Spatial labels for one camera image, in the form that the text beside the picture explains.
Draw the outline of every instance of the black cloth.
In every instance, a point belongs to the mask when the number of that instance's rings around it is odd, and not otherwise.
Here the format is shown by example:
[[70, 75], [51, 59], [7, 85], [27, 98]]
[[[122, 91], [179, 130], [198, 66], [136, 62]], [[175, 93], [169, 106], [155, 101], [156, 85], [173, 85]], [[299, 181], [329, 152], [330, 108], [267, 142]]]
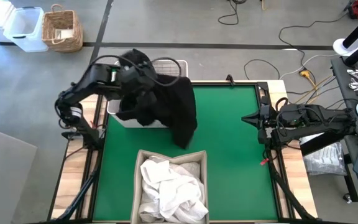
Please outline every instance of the black cloth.
[[[125, 54], [126, 58], [134, 63], [149, 62], [149, 58], [142, 52], [134, 49]], [[130, 66], [120, 60], [120, 64]], [[157, 75], [160, 83], [171, 83], [176, 77]], [[186, 148], [197, 128], [196, 100], [190, 79], [180, 77], [172, 86], [155, 86], [147, 93], [131, 93], [126, 95], [120, 104], [116, 116], [121, 120], [136, 119], [141, 125], [147, 126], [155, 120], [167, 126], [173, 142], [181, 148]]]

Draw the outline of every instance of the white towel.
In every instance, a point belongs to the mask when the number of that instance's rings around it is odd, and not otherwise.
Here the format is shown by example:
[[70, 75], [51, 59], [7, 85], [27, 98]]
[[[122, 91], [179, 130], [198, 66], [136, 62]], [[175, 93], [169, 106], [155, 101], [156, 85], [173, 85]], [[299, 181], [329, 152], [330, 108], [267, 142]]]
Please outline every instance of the white towel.
[[143, 194], [139, 216], [143, 222], [205, 223], [208, 209], [198, 163], [176, 165], [151, 156], [140, 171]]

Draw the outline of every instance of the green mat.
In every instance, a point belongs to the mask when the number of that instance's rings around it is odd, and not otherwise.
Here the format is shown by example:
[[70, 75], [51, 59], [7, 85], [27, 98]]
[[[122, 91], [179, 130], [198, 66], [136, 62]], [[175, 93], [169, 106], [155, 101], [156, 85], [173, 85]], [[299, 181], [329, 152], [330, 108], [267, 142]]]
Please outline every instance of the green mat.
[[195, 86], [198, 128], [187, 150], [168, 129], [130, 129], [110, 117], [94, 220], [131, 218], [139, 149], [174, 157], [206, 150], [210, 220], [276, 220], [268, 166], [257, 130], [241, 116], [257, 110], [253, 86]]

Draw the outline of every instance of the beige basket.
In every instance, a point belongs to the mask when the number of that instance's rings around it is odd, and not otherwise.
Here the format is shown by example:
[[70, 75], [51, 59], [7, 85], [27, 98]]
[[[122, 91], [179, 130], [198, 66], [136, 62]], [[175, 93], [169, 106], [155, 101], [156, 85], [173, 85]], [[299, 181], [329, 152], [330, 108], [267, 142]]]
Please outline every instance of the beige basket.
[[[63, 6], [54, 4], [51, 12], [44, 14], [42, 41], [57, 52], [76, 52], [82, 48], [83, 29], [75, 11], [63, 10]], [[72, 32], [69, 37], [59, 37], [64, 32]]]

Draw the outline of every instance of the laundry basket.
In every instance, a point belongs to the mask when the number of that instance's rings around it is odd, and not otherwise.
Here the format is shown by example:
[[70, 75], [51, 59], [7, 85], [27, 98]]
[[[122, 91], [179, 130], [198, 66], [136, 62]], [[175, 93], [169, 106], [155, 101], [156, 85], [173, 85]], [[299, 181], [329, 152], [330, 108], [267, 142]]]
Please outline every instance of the laundry basket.
[[75, 11], [54, 4], [44, 14], [42, 41], [56, 52], [76, 52], [82, 48], [83, 30]]

